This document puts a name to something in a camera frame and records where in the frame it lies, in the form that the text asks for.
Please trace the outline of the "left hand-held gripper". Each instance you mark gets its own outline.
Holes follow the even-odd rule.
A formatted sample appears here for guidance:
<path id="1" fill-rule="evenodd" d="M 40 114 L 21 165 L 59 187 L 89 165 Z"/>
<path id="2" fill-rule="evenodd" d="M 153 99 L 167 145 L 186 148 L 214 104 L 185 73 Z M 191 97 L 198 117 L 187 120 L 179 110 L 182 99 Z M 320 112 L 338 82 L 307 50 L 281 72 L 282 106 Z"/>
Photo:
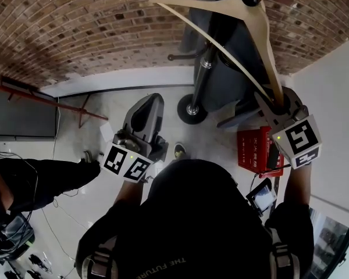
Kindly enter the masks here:
<path id="1" fill-rule="evenodd" d="M 163 109 L 164 100 L 158 93 L 134 104 L 125 117 L 124 130 L 108 142 L 101 167 L 125 181 L 139 183 L 153 164 L 165 161 L 169 144 L 157 135 Z"/>

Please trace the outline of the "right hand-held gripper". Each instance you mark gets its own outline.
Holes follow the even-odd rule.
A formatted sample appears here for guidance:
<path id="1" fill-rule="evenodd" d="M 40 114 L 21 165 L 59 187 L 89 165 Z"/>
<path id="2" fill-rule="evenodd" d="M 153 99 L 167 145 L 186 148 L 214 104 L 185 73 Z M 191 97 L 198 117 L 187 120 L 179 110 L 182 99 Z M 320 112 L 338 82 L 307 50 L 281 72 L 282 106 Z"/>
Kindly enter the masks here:
<path id="1" fill-rule="evenodd" d="M 292 168 L 298 169 L 320 156 L 322 140 L 314 116 L 309 114 L 295 91 L 289 87 L 282 89 L 283 115 L 276 115 L 274 104 L 261 93 L 255 92 L 254 97 L 272 128 L 271 139 L 277 149 Z"/>

